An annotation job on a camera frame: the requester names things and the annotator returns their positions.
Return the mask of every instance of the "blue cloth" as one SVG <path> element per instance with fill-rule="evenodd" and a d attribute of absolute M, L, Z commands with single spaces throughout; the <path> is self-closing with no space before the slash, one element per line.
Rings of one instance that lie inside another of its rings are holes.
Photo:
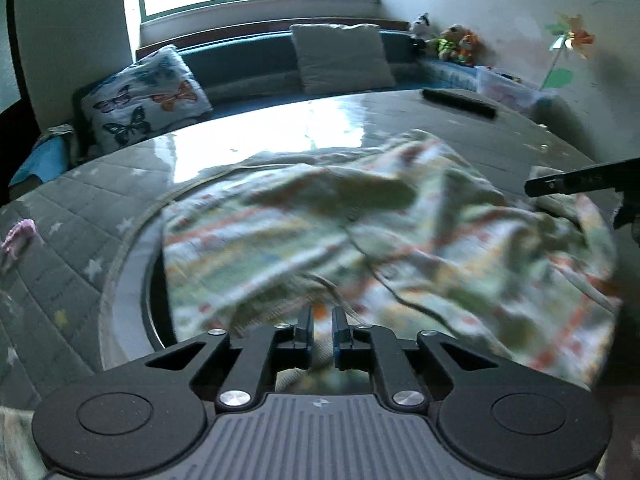
<path fill-rule="evenodd" d="M 450 61 L 442 61 L 440 59 L 428 59 L 427 63 L 434 67 L 443 67 L 447 70 L 456 70 L 457 72 L 462 72 L 465 74 L 469 74 L 470 76 L 477 77 L 478 70 L 473 66 L 465 66 L 458 65 L 457 63 L 452 63 Z"/>
<path fill-rule="evenodd" d="M 54 137 L 31 152 L 29 158 L 15 172 L 9 186 L 19 184 L 30 175 L 48 182 L 65 173 L 68 168 L 69 154 L 65 141 L 62 137 Z"/>

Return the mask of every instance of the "floral blanket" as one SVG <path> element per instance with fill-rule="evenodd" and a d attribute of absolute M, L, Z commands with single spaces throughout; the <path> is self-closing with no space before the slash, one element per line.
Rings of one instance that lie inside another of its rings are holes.
<path fill-rule="evenodd" d="M 585 195 L 554 205 L 508 203 L 425 132 L 343 164 L 247 171 L 164 212 L 177 338 L 242 335 L 311 303 L 314 366 L 277 387 L 339 392 L 367 380 L 332 365 L 330 307 L 343 304 L 353 322 L 436 329 L 588 387 L 619 307 L 614 244 Z"/>

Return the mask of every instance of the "white wall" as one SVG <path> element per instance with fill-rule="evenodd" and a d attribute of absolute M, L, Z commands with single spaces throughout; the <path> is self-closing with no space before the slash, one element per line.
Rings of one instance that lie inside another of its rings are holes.
<path fill-rule="evenodd" d="M 488 62 L 537 83 L 552 55 L 545 25 L 556 22 L 556 12 L 581 13 L 596 43 L 593 59 L 570 54 L 558 64 L 575 74 L 559 94 L 575 114 L 567 128 L 579 127 L 564 136 L 596 160 L 640 155 L 640 0 L 382 0 L 386 17 L 413 20 L 425 11 L 436 30 L 453 23 L 473 29 Z"/>
<path fill-rule="evenodd" d="M 6 28 L 6 0 L 0 0 L 0 112 L 20 100 Z"/>
<path fill-rule="evenodd" d="M 71 117 L 78 87 L 132 61 L 123 0 L 15 0 L 15 20 L 41 128 Z"/>
<path fill-rule="evenodd" d="M 379 14 L 377 0 L 244 0 L 178 12 L 143 23 L 140 42 L 146 46 L 239 23 L 326 16 L 376 18 Z"/>

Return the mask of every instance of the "pink cloth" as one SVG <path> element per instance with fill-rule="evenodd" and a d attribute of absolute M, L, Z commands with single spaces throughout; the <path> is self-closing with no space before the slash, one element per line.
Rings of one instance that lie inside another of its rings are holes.
<path fill-rule="evenodd" d="M 38 237 L 36 224 L 31 219 L 20 220 L 8 232 L 4 242 L 2 242 L 2 252 L 16 259 L 20 248 L 24 247 L 33 238 Z"/>

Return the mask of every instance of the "stuffed animal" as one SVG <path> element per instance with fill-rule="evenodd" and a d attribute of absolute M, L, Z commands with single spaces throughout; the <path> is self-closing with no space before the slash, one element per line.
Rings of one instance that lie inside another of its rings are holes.
<path fill-rule="evenodd" d="M 429 35 L 429 27 L 431 27 L 431 22 L 429 21 L 429 13 L 425 12 L 415 19 L 415 21 L 411 24 L 411 27 L 409 27 L 409 32 L 412 36 L 424 40 Z"/>
<path fill-rule="evenodd" d="M 464 38 L 458 43 L 456 62 L 465 66 L 475 66 L 474 51 L 478 49 L 479 43 L 478 36 L 468 30 Z"/>
<path fill-rule="evenodd" d="M 462 25 L 451 25 L 440 33 L 439 38 L 427 41 L 427 54 L 442 61 L 456 61 L 460 41 L 466 36 L 466 32 Z"/>

